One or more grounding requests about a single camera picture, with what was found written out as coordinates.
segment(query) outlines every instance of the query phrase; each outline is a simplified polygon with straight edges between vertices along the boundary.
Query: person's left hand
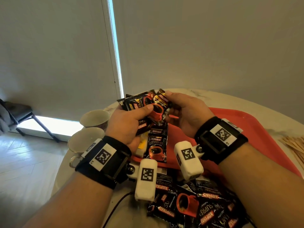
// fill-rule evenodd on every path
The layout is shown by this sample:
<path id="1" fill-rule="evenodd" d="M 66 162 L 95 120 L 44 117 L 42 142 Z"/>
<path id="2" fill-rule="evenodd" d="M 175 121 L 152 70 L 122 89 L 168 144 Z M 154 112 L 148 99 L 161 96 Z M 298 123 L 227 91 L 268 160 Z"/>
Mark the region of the person's left hand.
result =
<path id="1" fill-rule="evenodd" d="M 135 137 L 138 120 L 149 115 L 152 110 L 153 105 L 151 104 L 131 111 L 124 111 L 119 105 L 109 119 L 105 135 L 124 143 L 134 153 L 140 142 L 140 137 Z"/>

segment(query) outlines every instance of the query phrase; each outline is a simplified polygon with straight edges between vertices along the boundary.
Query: white cup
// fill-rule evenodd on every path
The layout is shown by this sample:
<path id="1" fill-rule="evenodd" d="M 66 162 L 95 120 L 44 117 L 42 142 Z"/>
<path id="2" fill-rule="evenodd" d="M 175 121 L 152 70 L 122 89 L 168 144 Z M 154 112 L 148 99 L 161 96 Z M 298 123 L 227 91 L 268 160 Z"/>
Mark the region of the white cup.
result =
<path id="1" fill-rule="evenodd" d="M 104 130 L 98 127 L 89 127 L 73 134 L 69 139 L 67 145 L 69 151 L 76 153 L 70 160 L 70 167 L 75 168 L 82 159 L 81 155 L 89 148 L 89 146 L 96 141 L 97 138 L 104 137 Z"/>
<path id="2" fill-rule="evenodd" d="M 110 119 L 110 113 L 108 111 L 97 109 L 90 112 L 85 113 L 80 118 L 80 124 L 82 124 L 85 128 L 88 127 L 98 127 L 106 130 L 108 126 L 108 121 Z"/>

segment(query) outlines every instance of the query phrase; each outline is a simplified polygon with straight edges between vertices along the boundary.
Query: white tabletop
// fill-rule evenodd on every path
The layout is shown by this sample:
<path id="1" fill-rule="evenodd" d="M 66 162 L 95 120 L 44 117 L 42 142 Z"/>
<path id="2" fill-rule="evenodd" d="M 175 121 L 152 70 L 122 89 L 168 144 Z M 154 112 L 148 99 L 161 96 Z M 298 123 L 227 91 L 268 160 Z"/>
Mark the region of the white tabletop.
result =
<path id="1" fill-rule="evenodd" d="M 272 138 L 277 142 L 281 149 L 291 159 L 295 166 L 299 169 L 302 176 L 304 171 L 296 161 L 295 157 L 291 154 L 289 149 L 284 146 L 279 139 L 282 136 L 303 136 L 304 125 L 267 107 L 259 104 L 233 97 L 230 95 L 220 94 L 212 91 L 197 90 L 197 89 L 165 89 L 172 92 L 184 93 L 190 96 L 198 97 L 202 99 L 207 106 L 215 108 L 226 108 L 244 111 L 254 116 L 261 125 L 268 131 Z M 115 102 L 112 105 L 105 108 L 110 114 L 118 106 Z M 74 153 L 68 151 L 62 160 L 60 168 L 58 170 L 52 195 L 60 189 L 64 183 L 69 179 L 74 169 L 69 167 L 70 158 L 74 156 Z M 111 212 L 117 201 L 126 193 L 135 189 L 135 183 L 126 181 L 123 184 L 117 186 L 112 197 L 111 204 L 108 209 L 108 214 Z M 146 209 L 144 206 L 139 206 L 135 202 L 133 196 L 128 196 L 120 203 L 120 206 L 116 209 L 116 212 L 112 215 L 107 227 L 137 227 L 138 224 L 144 224 L 144 227 L 166 227 L 167 223 L 154 218 L 146 217 Z"/>

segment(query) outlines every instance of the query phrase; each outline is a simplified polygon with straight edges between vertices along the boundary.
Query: black wristband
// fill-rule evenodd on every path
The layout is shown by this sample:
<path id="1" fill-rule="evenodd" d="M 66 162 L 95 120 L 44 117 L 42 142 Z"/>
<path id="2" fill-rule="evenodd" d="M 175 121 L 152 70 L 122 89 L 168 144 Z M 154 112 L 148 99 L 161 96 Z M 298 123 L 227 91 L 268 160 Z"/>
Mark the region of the black wristband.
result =
<path id="1" fill-rule="evenodd" d="M 241 145 L 248 142 L 248 139 L 236 129 L 238 127 L 232 124 L 235 126 L 233 127 L 229 123 L 222 121 L 222 119 L 218 117 L 213 117 L 199 128 L 195 135 L 195 141 L 200 144 L 204 152 L 201 159 L 211 160 L 216 164 L 219 164 Z M 227 137 L 235 137 L 236 140 L 229 145 L 226 145 L 225 142 L 221 140 L 220 136 L 214 135 L 210 131 L 213 128 L 218 128 L 218 126 L 221 128 L 220 130 L 223 130 L 226 133 Z"/>
<path id="2" fill-rule="evenodd" d="M 101 171 L 99 171 L 94 168 L 90 162 L 103 150 L 103 147 L 106 144 L 116 149 L 116 152 L 113 155 L 108 156 L 108 160 L 102 160 L 106 163 Z M 122 183 L 127 179 L 127 175 L 125 173 L 125 167 L 127 165 L 126 160 L 128 157 L 131 157 L 131 155 L 132 153 L 128 146 L 112 137 L 105 136 L 102 141 L 97 143 L 86 154 L 86 156 L 76 166 L 75 171 L 82 173 L 88 178 L 108 188 L 114 189 L 117 182 Z"/>

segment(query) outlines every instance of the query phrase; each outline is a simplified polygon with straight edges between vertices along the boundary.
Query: chair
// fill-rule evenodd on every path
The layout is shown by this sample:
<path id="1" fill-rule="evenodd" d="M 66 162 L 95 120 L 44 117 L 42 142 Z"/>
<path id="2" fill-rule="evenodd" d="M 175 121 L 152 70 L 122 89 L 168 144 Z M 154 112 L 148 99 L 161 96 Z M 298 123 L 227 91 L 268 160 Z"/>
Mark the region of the chair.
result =
<path id="1" fill-rule="evenodd" d="M 9 101 L 3 101 L 0 99 L 0 104 L 9 112 L 10 118 L 12 120 L 11 125 L 18 125 L 21 122 L 34 119 L 56 142 L 60 142 L 60 140 L 49 131 L 44 124 L 39 121 L 38 118 L 33 114 L 33 109 L 28 105 L 16 104 Z M 25 136 L 25 133 L 22 132 L 19 128 L 16 130 L 22 135 Z"/>

